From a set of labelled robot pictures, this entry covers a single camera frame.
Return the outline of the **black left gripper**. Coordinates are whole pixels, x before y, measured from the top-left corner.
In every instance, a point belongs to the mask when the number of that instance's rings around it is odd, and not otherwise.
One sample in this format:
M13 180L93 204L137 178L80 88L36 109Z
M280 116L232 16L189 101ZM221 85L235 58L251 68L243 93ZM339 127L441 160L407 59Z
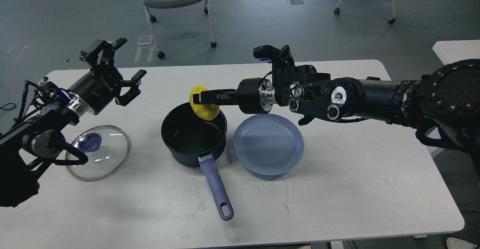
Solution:
M87 63L91 69L67 90L71 95L81 98L89 106L92 115L99 114L113 99L117 105L125 107L141 93L141 79L147 71L140 69L130 80L123 80L114 66L115 52L126 42L125 38L114 42L98 39L87 51L80 52L79 60ZM120 95L122 88L129 89Z

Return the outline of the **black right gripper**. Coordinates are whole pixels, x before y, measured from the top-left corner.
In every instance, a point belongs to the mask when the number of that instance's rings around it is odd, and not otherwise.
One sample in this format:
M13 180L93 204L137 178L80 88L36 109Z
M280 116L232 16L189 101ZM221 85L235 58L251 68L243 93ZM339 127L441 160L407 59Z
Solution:
M269 85L270 81L267 79L247 78L239 83L237 89L205 90L200 94L193 94L193 103L217 106L238 104L245 114L267 114L271 111L271 104L261 101L261 91Z

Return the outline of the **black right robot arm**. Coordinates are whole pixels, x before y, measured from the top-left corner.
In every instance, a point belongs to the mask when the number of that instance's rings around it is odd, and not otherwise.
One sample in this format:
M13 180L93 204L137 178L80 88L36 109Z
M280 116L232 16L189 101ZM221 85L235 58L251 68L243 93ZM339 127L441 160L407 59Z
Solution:
M193 107L238 105L245 114L267 114L274 104L313 119L355 123L367 119L415 129L426 146L470 155L479 176L480 61L447 64L421 80L336 78L312 65L295 65L288 45L254 48L254 58L271 64L271 80L248 78L236 89L195 91Z

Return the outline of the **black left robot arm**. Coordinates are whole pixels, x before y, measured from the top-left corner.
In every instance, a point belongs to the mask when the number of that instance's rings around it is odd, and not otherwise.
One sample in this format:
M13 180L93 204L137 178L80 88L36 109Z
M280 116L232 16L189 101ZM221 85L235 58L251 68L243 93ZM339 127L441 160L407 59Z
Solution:
M77 125L85 113L99 114L112 101L125 107L140 93L146 71L125 80L114 65L115 52L127 42L96 40L79 59L90 70L68 89L48 77L25 81L19 116L0 141L0 204L16 207L38 194L38 179L50 165L85 165L88 157L67 143L62 129Z

